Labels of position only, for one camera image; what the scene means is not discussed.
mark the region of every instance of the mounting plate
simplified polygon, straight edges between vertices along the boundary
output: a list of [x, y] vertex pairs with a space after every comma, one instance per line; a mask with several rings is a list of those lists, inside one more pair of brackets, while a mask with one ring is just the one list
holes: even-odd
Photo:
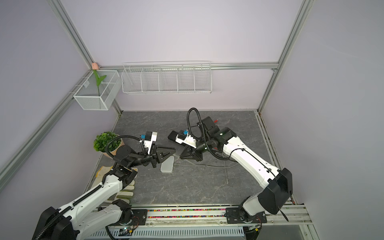
[[[147, 209], [132, 209], [132, 212], [133, 212], [134, 218], [132, 218], [132, 221], [128, 225], [134, 225], [134, 226], [137, 225], [137, 218], [135, 218], [135, 217], [139, 218], [139, 226], [145, 225], [145, 222], [147, 220], [148, 210]], [[114, 224], [111, 224], [110, 226], [121, 226], [121, 225], [118, 223], [114, 223]]]
[[[240, 219], [240, 216], [239, 216], [239, 208], [237, 207], [227, 207], [225, 209], [225, 213], [229, 214], [229, 215], [232, 215], [234, 216], [235, 218], [231, 217], [231, 216], [227, 216], [227, 223], [228, 224], [231, 224], [231, 223], [244, 223], [242, 222]], [[266, 223], [266, 216], [265, 216], [265, 212], [259, 212], [256, 214], [262, 223]], [[252, 220], [252, 223], [260, 223], [259, 219], [255, 216], [255, 218]]]

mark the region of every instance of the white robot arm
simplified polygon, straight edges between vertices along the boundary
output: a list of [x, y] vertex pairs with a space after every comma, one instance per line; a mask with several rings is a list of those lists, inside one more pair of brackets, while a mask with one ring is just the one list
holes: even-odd
[[[199, 126], [202, 136], [195, 137], [190, 128], [189, 114], [195, 111], [199, 118]], [[249, 147], [229, 128], [222, 130], [212, 121], [210, 117], [203, 120], [197, 109], [191, 108], [187, 114], [187, 130], [181, 130], [178, 133], [173, 131], [168, 138], [177, 143], [185, 145], [181, 159], [194, 159], [202, 161], [202, 153], [209, 151], [213, 156], [221, 160], [229, 158], [237, 161], [243, 166], [263, 188], [262, 192], [246, 198], [239, 206], [238, 217], [243, 222], [250, 222], [253, 217], [263, 211], [271, 214], [277, 214], [280, 208], [292, 195], [292, 174], [286, 168], [283, 170], [271, 165]], [[217, 151], [224, 153], [229, 157], [218, 156]]]
[[[142, 151], [137, 153], [128, 145], [123, 145], [117, 150], [116, 156], [113, 156], [108, 151], [109, 144], [125, 137], [139, 141]], [[121, 135], [110, 140], [106, 146], [106, 152], [116, 163], [103, 176], [101, 183], [58, 209], [53, 207], [46, 209], [40, 216], [32, 239], [83, 240], [113, 223], [138, 225], [140, 221], [138, 218], [134, 219], [131, 205], [121, 199], [112, 202], [104, 209], [99, 208], [99, 211], [94, 214], [90, 215], [90, 213], [132, 182], [137, 172], [131, 167], [146, 166], [150, 163], [156, 167], [175, 153], [174, 148], [155, 146], [153, 142], [156, 141], [156, 137], [157, 132], [147, 132], [141, 138]], [[132, 228], [127, 226], [127, 229], [127, 232], [131, 232]]]

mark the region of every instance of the black cable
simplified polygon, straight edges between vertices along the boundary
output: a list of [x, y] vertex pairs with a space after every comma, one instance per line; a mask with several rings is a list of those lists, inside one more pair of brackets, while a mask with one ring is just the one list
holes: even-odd
[[45, 232], [57, 221], [60, 219], [60, 217], [65, 214], [66, 212], [68, 212], [69, 210], [71, 210], [72, 207], [69, 206], [67, 208], [65, 208], [63, 211], [59, 212], [58, 215], [54, 216], [44, 227], [43, 229], [40, 231], [40, 233], [35, 237], [34, 240], [40, 240], [43, 235], [45, 234]]
[[191, 108], [191, 109], [189, 109], [188, 112], [187, 112], [187, 126], [188, 126], [188, 131], [189, 131], [189, 134], [190, 134], [194, 139], [196, 139], [196, 140], [200, 140], [200, 139], [202, 139], [203, 135], [201, 135], [200, 137], [196, 137], [196, 136], [192, 133], [192, 130], [191, 130], [191, 125], [190, 125], [190, 122], [189, 122], [189, 114], [190, 114], [192, 111], [195, 111], [196, 114], [197, 114], [197, 117], [199, 118], [199, 124], [200, 124], [199, 128], [200, 128], [201, 133], [203, 134], [203, 131], [201, 130], [201, 128], [204, 128], [204, 127], [202, 126], [202, 123], [201, 123], [201, 118], [200, 118], [199, 111], [198, 111], [196, 108]]
[[192, 112], [192, 111], [195, 111], [196, 114], [197, 114], [197, 118], [199, 119], [199, 124], [200, 124], [200, 131], [201, 131], [201, 137], [203, 138], [203, 141], [204, 141], [204, 144], [205, 146], [207, 147], [207, 150], [217, 159], [219, 160], [229, 160], [229, 157], [220, 157], [218, 156], [217, 154], [215, 154], [215, 152], [210, 148], [210, 146], [208, 145], [207, 143], [207, 135], [205, 133], [205, 128], [203, 126], [203, 122], [201, 121], [201, 117], [200, 117], [200, 113], [199, 111], [196, 109], [196, 108], [191, 108], [188, 110], [188, 113], [187, 113], [187, 125], [188, 125], [188, 131], [189, 131], [189, 134], [194, 138], [194, 139], [197, 139], [197, 140], [200, 140], [200, 138], [196, 138], [192, 132], [191, 132], [191, 126], [189, 124], [189, 114]]
[[117, 162], [115, 162], [115, 163], [113, 164], [113, 166], [112, 166], [111, 170], [115, 169], [117, 166], [118, 166], [118, 163], [117, 163]]
[[114, 238], [114, 237], [112, 236], [111, 232], [109, 231], [108, 226], [105, 226], [105, 230], [107, 231], [107, 234], [108, 234], [108, 236], [109, 236], [110, 239], [112, 239], [112, 240], [116, 240], [116, 238]]
[[276, 177], [276, 175], [275, 174], [273, 174], [273, 172], [272, 172], [272, 170], [270, 170], [269, 168], [267, 168], [262, 162], [260, 162], [260, 160], [259, 159], [257, 159], [257, 158], [255, 158], [255, 156], [254, 155], [252, 155], [250, 152], [248, 152], [246, 149], [244, 149], [244, 148], [242, 148], [242, 151], [245, 151], [245, 152], [247, 152], [249, 155], [251, 155], [254, 159], [256, 159], [261, 165], [263, 165], [269, 172], [271, 172], [272, 173], [272, 175], [275, 177], [275, 179], [276, 179], [276, 182], [277, 182], [277, 177]]
[[287, 220], [287, 222], [289, 222], [288, 220], [288, 217], [283, 213], [283, 211], [281, 210], [281, 208], [279, 208], [280, 212], [282, 213], [283, 217], [285, 218], [285, 220]]
[[229, 154], [228, 160], [229, 160], [229, 161], [232, 161], [232, 162], [237, 162], [237, 161], [235, 161], [235, 160], [230, 159], [230, 157], [231, 157], [231, 155], [232, 155], [232, 153], [233, 153], [234, 151], [236, 151], [236, 150], [240, 150], [240, 149], [243, 149], [243, 148], [236, 148], [236, 149], [232, 150], [231, 153]]
[[79, 198], [77, 201], [75, 201], [73, 203], [73, 206], [76, 206], [78, 205], [80, 202], [82, 202], [84, 199], [86, 199], [87, 197], [89, 197], [90, 195], [94, 194], [97, 190], [99, 190], [101, 188], [101, 185], [98, 185], [97, 187], [95, 187], [92, 191], [90, 191], [89, 193], [87, 193], [86, 195], [82, 196], [81, 198]]
[[239, 220], [239, 221], [242, 221], [240, 218], [237, 218], [237, 217], [235, 217], [235, 216], [233, 216], [233, 215], [231, 215], [231, 214], [224, 214], [224, 216], [225, 216], [225, 217], [230, 216], [230, 217], [233, 217], [234, 219], [237, 219], [237, 220]]
[[132, 138], [132, 139], [135, 139], [135, 140], [139, 141], [140, 144], [141, 144], [141, 150], [142, 150], [143, 154], [145, 155], [145, 152], [146, 152], [146, 151], [145, 151], [144, 141], [143, 141], [143, 140], [141, 140], [141, 139], [138, 138], [138, 137], [131, 136], [131, 135], [120, 135], [120, 136], [117, 136], [117, 137], [112, 138], [112, 139], [109, 141], [109, 143], [107, 143], [107, 145], [105, 146], [105, 152], [108, 154], [108, 156], [110, 156], [111, 158], [114, 157], [114, 156], [112, 155], [112, 153], [109, 151], [109, 146], [111, 145], [111, 143], [112, 143], [113, 141], [116, 141], [116, 140], [121, 139], [121, 138]]

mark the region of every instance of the wire mesh basket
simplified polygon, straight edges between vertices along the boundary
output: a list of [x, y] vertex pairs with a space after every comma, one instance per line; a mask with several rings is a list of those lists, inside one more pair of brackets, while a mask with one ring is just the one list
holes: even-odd
[[99, 89], [92, 73], [73, 96], [84, 110], [108, 110], [121, 88], [120, 76], [116, 70], [97, 70], [97, 73], [99, 76], [107, 75]]
[[171, 63], [176, 64], [123, 63], [124, 70], [121, 73], [123, 92], [126, 94], [212, 92], [210, 62]]

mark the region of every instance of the green leaf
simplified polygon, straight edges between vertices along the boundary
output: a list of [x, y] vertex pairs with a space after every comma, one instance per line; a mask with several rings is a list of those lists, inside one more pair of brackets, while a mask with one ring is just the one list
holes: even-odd
[[[103, 132], [100, 135], [97, 135], [96, 139], [93, 141], [93, 148], [96, 151], [105, 152], [105, 146], [111, 141], [112, 138], [117, 137], [114, 132]], [[109, 145], [109, 150], [113, 151], [119, 147], [121, 139], [114, 140]]]
[[97, 73], [96, 70], [93, 70], [93, 74], [95, 75], [96, 82], [97, 82], [97, 80], [99, 79], [99, 74]]
[[96, 79], [96, 86], [99, 87], [100, 86], [100, 83], [104, 80], [104, 78], [106, 77], [107, 75], [104, 75], [104, 76], [101, 76], [99, 79]]

